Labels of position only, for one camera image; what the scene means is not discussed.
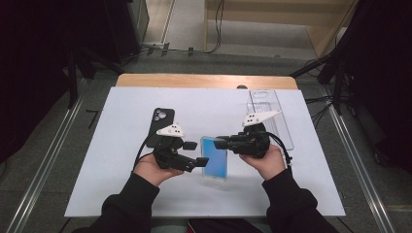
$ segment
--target wooden table edge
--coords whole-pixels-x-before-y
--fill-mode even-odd
[[[122,74],[117,87],[182,87],[182,88],[236,88],[297,89],[294,78],[284,76],[239,76],[195,74]]]

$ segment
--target hand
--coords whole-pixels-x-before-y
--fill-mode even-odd
[[[184,174],[183,171],[168,168],[161,169],[155,161],[155,156],[151,153],[142,157],[134,168],[133,172],[154,186],[159,186],[169,178]]]
[[[249,155],[239,155],[247,164],[256,168],[265,181],[268,181],[283,172],[285,162],[281,154],[281,150],[273,145],[270,145],[269,150],[263,158],[253,158]]]

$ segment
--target black sleeve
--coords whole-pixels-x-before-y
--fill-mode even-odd
[[[159,188],[131,173],[120,194],[103,203],[102,215],[88,228],[74,232],[151,232],[152,203]]]
[[[287,170],[262,185],[270,201],[266,215],[272,232],[337,232],[316,210],[313,194]]]

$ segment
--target white sheet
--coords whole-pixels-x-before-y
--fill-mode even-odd
[[[276,90],[294,149],[293,176],[318,199],[324,216],[344,216],[325,155],[299,90]],[[113,87],[90,143],[65,216],[99,216],[104,200],[127,181],[156,107],[174,109],[185,141],[242,131],[248,90]],[[195,151],[180,154],[200,156]],[[201,168],[160,185],[153,216],[265,216],[263,179],[236,154],[228,152],[226,182],[202,178]]]

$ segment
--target black smartphone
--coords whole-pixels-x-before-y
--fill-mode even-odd
[[[159,129],[162,129],[166,126],[173,124],[174,118],[175,118],[175,111],[172,109],[162,109],[162,108],[154,109],[151,127],[149,129],[149,134],[148,134],[148,135],[152,135],[152,134],[153,135],[146,142],[146,146],[148,148],[154,148],[159,143],[160,136],[155,134],[155,132]]]

